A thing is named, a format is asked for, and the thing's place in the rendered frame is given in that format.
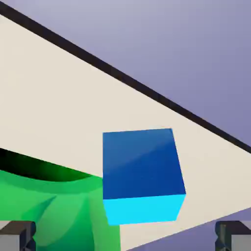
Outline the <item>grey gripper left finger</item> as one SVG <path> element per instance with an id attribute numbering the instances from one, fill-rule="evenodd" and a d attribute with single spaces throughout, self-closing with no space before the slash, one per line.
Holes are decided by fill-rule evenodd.
<path id="1" fill-rule="evenodd" d="M 0 251 L 36 251 L 34 221 L 0 221 Z"/>

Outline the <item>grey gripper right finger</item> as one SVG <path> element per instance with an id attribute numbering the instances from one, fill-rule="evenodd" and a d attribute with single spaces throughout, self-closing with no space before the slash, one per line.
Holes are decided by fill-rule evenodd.
<path id="1" fill-rule="evenodd" d="M 217 221 L 215 251 L 251 251 L 251 221 Z"/>

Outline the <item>small blue cube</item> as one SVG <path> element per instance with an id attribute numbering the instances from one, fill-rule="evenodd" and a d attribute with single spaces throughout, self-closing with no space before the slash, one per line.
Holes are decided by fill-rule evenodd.
<path id="1" fill-rule="evenodd" d="M 186 190 L 172 129 L 105 132 L 102 146 L 108 223 L 175 221 Z"/>

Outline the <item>large green box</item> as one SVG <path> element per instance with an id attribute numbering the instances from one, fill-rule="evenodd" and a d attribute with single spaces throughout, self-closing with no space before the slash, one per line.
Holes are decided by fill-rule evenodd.
<path id="1" fill-rule="evenodd" d="M 36 251 L 121 251 L 102 179 L 0 148 L 0 221 L 33 221 Z"/>

